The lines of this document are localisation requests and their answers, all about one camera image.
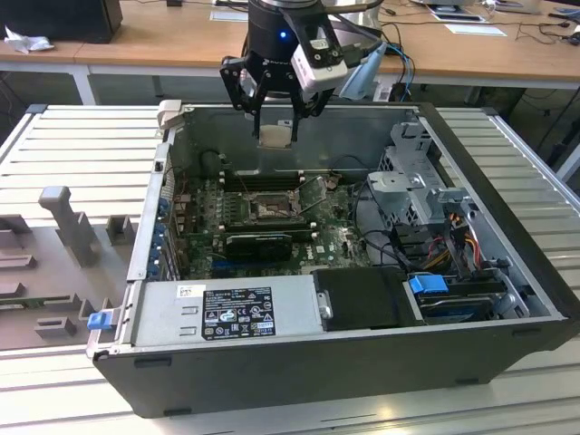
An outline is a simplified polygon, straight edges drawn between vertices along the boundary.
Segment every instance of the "floor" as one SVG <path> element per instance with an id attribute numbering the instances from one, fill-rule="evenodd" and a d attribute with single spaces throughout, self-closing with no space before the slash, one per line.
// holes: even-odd
<path id="1" fill-rule="evenodd" d="M 40 74 L 35 72 L 5 72 L 5 82 L 14 92 L 0 82 L 0 143 L 31 103 L 80 104 L 80 98 L 72 77 L 66 74 Z M 102 104 L 157 104 L 153 84 L 147 76 L 99 75 L 92 78 Z M 166 98 L 188 102 L 227 102 L 227 94 L 218 78 L 162 77 Z M 411 87 L 416 102 L 433 102 L 438 106 L 463 106 L 467 88 L 461 86 L 429 85 L 422 90 L 419 85 Z M 569 102 L 574 91 L 528 90 L 509 116 L 512 128 L 533 148 L 537 146 L 546 130 Z M 580 98 L 565 113 L 547 137 L 540 151 L 546 158 L 552 146 L 563 139 L 570 123 L 580 112 Z M 572 189 L 580 191 L 580 171 L 569 181 Z"/>

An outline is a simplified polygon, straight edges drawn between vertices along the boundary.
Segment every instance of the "barcode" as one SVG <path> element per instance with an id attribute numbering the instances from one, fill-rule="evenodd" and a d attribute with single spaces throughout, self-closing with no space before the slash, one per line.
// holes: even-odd
<path id="1" fill-rule="evenodd" d="M 205 290 L 205 284 L 178 285 L 177 297 L 201 297 Z"/>

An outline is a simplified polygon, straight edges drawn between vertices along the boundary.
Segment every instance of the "paper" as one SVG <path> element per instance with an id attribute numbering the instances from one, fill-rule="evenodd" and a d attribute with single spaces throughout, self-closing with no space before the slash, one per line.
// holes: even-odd
<path id="1" fill-rule="evenodd" d="M 497 27 L 488 25 L 445 24 L 454 34 L 479 34 L 485 36 L 507 36 Z"/>
<path id="2" fill-rule="evenodd" d="M 245 21 L 247 21 L 247 13 L 245 13 L 245 12 L 211 11 L 211 13 L 209 14 L 209 19 L 212 21 L 245 22 Z"/>
<path id="3" fill-rule="evenodd" d="M 4 38 L 4 42 L 17 52 L 28 54 L 29 52 L 39 52 L 54 48 L 54 45 L 51 45 L 48 38 L 44 36 L 24 36 L 12 32 L 8 27 L 5 27 L 5 30 L 6 38 Z"/>

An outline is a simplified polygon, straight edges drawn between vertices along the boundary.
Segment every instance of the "computer tower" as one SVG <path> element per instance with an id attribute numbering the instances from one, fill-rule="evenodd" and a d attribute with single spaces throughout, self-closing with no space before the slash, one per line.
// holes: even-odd
<path id="1" fill-rule="evenodd" d="M 119 0 L 19 0 L 0 2 L 0 34 L 5 26 L 51 41 L 107 44 L 122 21 Z"/>

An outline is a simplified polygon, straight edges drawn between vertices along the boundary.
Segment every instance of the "desk leg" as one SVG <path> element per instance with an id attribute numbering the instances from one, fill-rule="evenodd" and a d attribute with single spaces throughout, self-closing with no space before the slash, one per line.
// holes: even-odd
<path id="1" fill-rule="evenodd" d="M 89 68 L 85 65 L 78 65 L 72 72 L 72 77 L 76 83 L 76 89 L 81 96 L 82 104 L 95 106 L 99 104 L 99 97 L 92 88 Z"/>
<path id="2" fill-rule="evenodd" d="M 568 181 L 570 177 L 580 168 L 580 143 L 576 145 L 572 154 L 565 160 L 556 175 L 564 182 Z"/>
<path id="3" fill-rule="evenodd" d="M 158 75 L 152 76 L 153 79 L 153 91 L 157 98 L 163 98 L 165 94 L 163 93 L 163 86 L 161 86 L 161 78 Z"/>

